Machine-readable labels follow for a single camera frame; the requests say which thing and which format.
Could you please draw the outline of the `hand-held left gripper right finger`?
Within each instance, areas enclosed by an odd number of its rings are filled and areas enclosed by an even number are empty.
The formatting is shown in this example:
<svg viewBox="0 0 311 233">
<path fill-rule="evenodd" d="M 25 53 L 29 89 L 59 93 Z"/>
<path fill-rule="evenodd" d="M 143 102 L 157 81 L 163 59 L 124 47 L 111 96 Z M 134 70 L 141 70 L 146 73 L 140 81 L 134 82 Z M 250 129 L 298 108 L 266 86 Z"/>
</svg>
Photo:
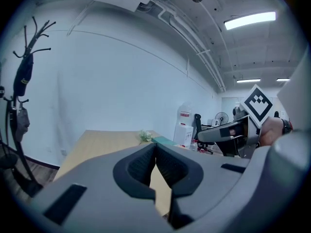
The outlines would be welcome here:
<svg viewBox="0 0 311 233">
<path fill-rule="evenodd" d="M 256 201 L 269 148 L 251 159 L 201 154 L 156 144 L 155 163 L 171 188 L 169 219 L 157 230 L 256 230 Z"/>
</svg>

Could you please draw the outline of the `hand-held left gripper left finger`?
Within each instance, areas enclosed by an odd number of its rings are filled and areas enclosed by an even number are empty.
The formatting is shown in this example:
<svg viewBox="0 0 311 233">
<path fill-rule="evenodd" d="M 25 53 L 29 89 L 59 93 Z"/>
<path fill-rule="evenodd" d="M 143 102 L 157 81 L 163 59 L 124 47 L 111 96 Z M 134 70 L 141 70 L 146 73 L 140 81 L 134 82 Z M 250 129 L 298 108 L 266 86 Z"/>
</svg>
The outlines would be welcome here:
<svg viewBox="0 0 311 233">
<path fill-rule="evenodd" d="M 46 233 L 171 233 L 148 185 L 155 145 L 88 159 L 47 185 L 31 203 Z"/>
</svg>

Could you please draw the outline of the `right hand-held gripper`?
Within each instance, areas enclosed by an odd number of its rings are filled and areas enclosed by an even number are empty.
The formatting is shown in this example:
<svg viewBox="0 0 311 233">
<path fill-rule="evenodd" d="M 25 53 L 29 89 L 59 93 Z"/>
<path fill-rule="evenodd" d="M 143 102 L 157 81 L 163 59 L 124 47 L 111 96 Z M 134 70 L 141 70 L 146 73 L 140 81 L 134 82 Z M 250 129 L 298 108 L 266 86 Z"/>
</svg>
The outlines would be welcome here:
<svg viewBox="0 0 311 233">
<path fill-rule="evenodd" d="M 272 108 L 270 98 L 254 85 L 233 109 L 233 122 L 199 132 L 198 140 L 215 142 L 223 156 L 251 158 L 260 146 L 261 128 Z"/>
</svg>

